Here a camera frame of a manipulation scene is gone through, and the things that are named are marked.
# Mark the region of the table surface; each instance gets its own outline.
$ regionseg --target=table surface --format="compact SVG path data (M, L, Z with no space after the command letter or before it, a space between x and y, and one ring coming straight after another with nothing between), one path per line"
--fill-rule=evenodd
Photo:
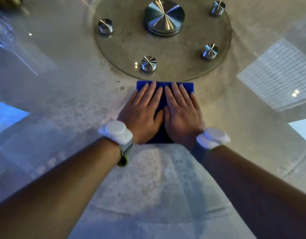
M135 89L137 80L95 44L100 1L24 0L20 13L0 13L16 40L0 48L0 202L97 139ZM230 135L230 148L306 192L306 0L225 3L230 50L193 80L206 123ZM122 233L254 238L213 178L176 144L137 146L69 238Z

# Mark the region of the finger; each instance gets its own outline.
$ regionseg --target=finger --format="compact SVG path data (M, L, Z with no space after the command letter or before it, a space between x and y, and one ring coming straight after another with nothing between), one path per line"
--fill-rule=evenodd
M163 87L158 88L152 100L150 101L150 104L148 105L150 109L152 109L154 112L156 111L158 104L160 103L162 93Z
M179 106L177 104L177 101L175 100L175 97L172 94L171 89L168 86L165 86L165 96L166 96L166 101L167 101L167 105L169 106L169 108L175 108L177 106Z
M171 122L171 112L169 107L166 105L164 107L164 123L167 126Z
M150 103L150 100L152 99L152 96L154 94L155 88L156 88L156 81L153 81L151 83L150 87L148 88L148 90L146 91L143 99L139 103L140 105L147 106Z
M193 103L193 106L194 106L197 110L200 111L200 107L199 107L199 104L198 104L198 102L197 102L197 100L196 100L196 96L195 96L194 92L191 92L190 97L191 97L191 101L192 101L192 103Z
M177 103L180 106L186 106L185 100L181 94L181 92L179 91L179 87L177 86L177 84L175 82L172 82L172 89L173 89L173 93L175 96L175 99L177 101Z
M133 101L134 101L134 99L135 99L135 97L136 97L138 92L139 92L138 90L135 90L133 92L133 94L131 95L130 99L127 101L125 106L129 106L129 105L131 105L133 103Z
M139 104L139 103L141 102L141 100L142 100L142 98L143 98L145 92L147 91L147 89L148 89L148 83L146 83L146 84L142 87L142 89L138 92L138 94L137 94L137 96L135 97L135 99L134 99L132 105L137 105L137 104Z
M156 131L156 133L158 132L162 123L163 123L163 110L160 110L154 118L154 130Z
M190 99L190 96L188 95L186 89L184 88L184 86L182 84L179 85L179 91L181 92L181 94L182 94L182 96L185 100L185 103L190 107L194 107L193 103Z

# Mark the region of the white wrist device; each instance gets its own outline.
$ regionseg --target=white wrist device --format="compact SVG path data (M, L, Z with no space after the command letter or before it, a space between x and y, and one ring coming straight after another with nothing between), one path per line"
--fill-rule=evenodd
M98 132L100 135L103 135L120 145L122 159L118 165L120 167L126 166L135 152L132 132L127 129L126 125L121 121L109 122L100 127Z
M231 139L222 130L214 127L209 127L196 137L196 141L205 149L213 149L220 145L229 143Z

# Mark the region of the folded blue cloth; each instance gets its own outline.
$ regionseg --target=folded blue cloth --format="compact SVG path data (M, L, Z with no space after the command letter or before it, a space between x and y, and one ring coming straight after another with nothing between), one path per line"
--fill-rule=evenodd
M151 82L152 81L139 80L136 83L136 89L140 90L140 89L142 89L142 87L146 83L151 84ZM169 88L172 89L171 84L172 84L171 82L159 82L159 81L157 81L156 82L156 89L155 90L157 90L160 86L162 86L162 87L168 86ZM187 90L188 94L190 94L192 91L194 91L194 84L193 83L190 83L190 82L180 83L180 82L178 82L177 85L179 85L179 84L183 84L183 86ZM156 113L159 110L163 109L165 105L167 105L167 102L166 102L166 97L165 97L165 90L163 89L163 94L162 94L160 103L158 105L158 108L156 110ZM174 142L167 135L165 127L164 127L164 122L163 122L163 124L161 125L158 133L150 141L148 141L147 143L174 143Z

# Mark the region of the bare skin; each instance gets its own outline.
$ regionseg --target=bare skin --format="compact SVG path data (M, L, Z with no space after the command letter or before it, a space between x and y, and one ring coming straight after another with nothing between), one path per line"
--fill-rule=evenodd
M191 150L205 122L195 95L175 83L168 105L155 117L162 89L135 91L119 115L135 143L149 141L165 120L169 137ZM121 159L119 146L101 139L0 204L0 239L64 239L105 176ZM223 189L257 238L306 238L306 194L225 146L201 164Z

